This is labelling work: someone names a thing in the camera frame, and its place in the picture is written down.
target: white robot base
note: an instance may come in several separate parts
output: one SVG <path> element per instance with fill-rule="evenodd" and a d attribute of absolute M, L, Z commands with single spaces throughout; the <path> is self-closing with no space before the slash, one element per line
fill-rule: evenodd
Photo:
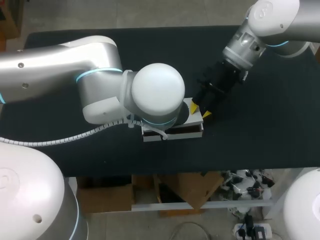
<path fill-rule="evenodd" d="M 88 239 L 87 221 L 54 161 L 6 143 L 0 153 L 0 239 Z"/>

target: cardboard box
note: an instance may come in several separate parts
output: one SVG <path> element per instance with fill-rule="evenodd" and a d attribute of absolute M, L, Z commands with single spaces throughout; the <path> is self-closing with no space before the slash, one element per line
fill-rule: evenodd
<path fill-rule="evenodd" d="M 77 177 L 76 197 L 83 213 L 131 211 L 133 187 L 131 183 L 119 186 L 100 187 L 103 178 Z"/>
<path fill-rule="evenodd" d="M 175 194 L 198 210 L 224 181 L 219 172 L 158 175 Z"/>
<path fill-rule="evenodd" d="M 154 188 L 152 175 L 132 175 L 131 182 L 133 187 L 140 190 L 150 190 Z"/>
<path fill-rule="evenodd" d="M 154 190 L 155 190 L 157 201 L 158 203 L 162 204 L 163 201 L 161 196 L 160 185 L 163 183 L 160 182 L 156 174 L 153 175 L 153 182 L 154 182 Z M 160 217 L 176 217 L 176 216 L 202 214 L 204 212 L 205 212 L 204 209 L 173 209 L 173 210 L 159 210 L 158 214 Z"/>
<path fill-rule="evenodd" d="M 6 39 L 20 36 L 25 0 L 0 0 L 0 30 Z"/>

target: power strip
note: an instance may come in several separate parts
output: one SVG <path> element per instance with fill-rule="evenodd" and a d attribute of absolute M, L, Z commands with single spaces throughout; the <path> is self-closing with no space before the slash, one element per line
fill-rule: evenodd
<path fill-rule="evenodd" d="M 271 226 L 268 223 L 254 223 L 254 227 L 263 227 L 264 228 L 264 234 L 266 239 L 272 239 L 272 230 Z M 239 229 L 244 229 L 246 231 L 246 224 L 236 224 L 234 228 L 232 229 L 232 235 L 236 237 L 238 240 L 243 240 L 242 236 L 239 236 Z M 249 237 L 247 234 L 245 235 L 245 240 L 252 240 L 251 237 Z"/>

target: wire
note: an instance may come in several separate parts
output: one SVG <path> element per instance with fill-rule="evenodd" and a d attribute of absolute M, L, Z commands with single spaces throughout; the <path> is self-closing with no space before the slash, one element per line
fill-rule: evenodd
<path fill-rule="evenodd" d="M 119 125 L 119 124 L 123 124 L 124 120 L 117 120 L 117 121 L 113 121 L 110 123 L 106 123 L 104 125 L 98 126 L 90 131 L 86 131 L 84 133 L 75 135 L 75 136 L 71 136 L 71 137 L 66 137 L 66 138 L 62 138 L 62 139 L 58 139 L 58 140 L 52 140 L 52 141 L 41 141 L 41 142 L 26 142 L 26 141 L 15 141 L 15 140 L 10 140 L 4 137 L 0 137 L 0 143 L 5 143 L 5 144 L 13 144 L 13 145 L 19 145 L 19 146 L 24 146 L 24 147 L 30 147 L 30 148 L 35 148 L 35 147 L 46 147 L 46 146 L 53 146 L 53 145 L 59 145 L 59 144 L 65 144 L 65 143 L 69 143 L 69 142 L 73 142 L 79 139 L 84 139 L 86 137 L 89 137 L 93 134 L 99 133 L 102 130 L 105 130 L 107 128 L 110 128 L 112 126 L 115 125 Z M 134 125 L 138 125 L 140 127 L 146 127 L 151 131 L 154 131 L 160 135 L 162 135 L 162 139 L 163 140 L 167 140 L 168 139 L 168 135 L 164 132 L 161 131 L 159 129 L 156 129 L 154 127 L 151 127 L 141 121 L 137 121 L 137 120 L 129 120 L 126 123 L 130 123 L 130 124 L 134 124 Z"/>
<path fill-rule="evenodd" d="M 186 225 L 186 224 L 192 224 L 192 225 L 196 225 L 198 226 L 199 228 L 201 228 L 203 230 L 203 232 L 205 233 L 205 237 L 207 240 L 211 240 L 211 235 L 210 233 L 203 227 L 201 226 L 200 224 L 196 223 L 196 222 L 193 222 L 193 221 L 186 221 L 186 222 L 182 222 L 180 224 L 178 224 L 177 226 L 174 227 L 172 233 L 171 233 L 171 236 L 169 237 L 168 240 L 173 240 L 174 237 L 177 235 L 177 233 L 181 230 L 182 226 Z"/>
<path fill-rule="evenodd" d="M 281 240 L 284 240 L 284 238 L 283 238 L 279 233 L 276 233 L 276 232 L 273 231 L 273 232 L 272 232 L 272 235 L 273 235 L 273 234 L 274 234 L 274 235 L 277 235 L 278 237 L 280 237 Z"/>

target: screw hole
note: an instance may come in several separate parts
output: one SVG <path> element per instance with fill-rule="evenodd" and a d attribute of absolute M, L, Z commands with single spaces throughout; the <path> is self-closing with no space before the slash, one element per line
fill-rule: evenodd
<path fill-rule="evenodd" d="M 35 221 L 37 224 L 40 224 L 42 222 L 42 218 L 38 214 L 33 215 L 32 218 L 33 218 L 33 221 Z"/>
<path fill-rule="evenodd" d="M 23 84 L 22 84 L 22 87 L 23 87 L 24 89 L 27 89 L 27 88 L 29 87 L 29 84 L 28 84 L 28 83 L 23 83 Z"/>

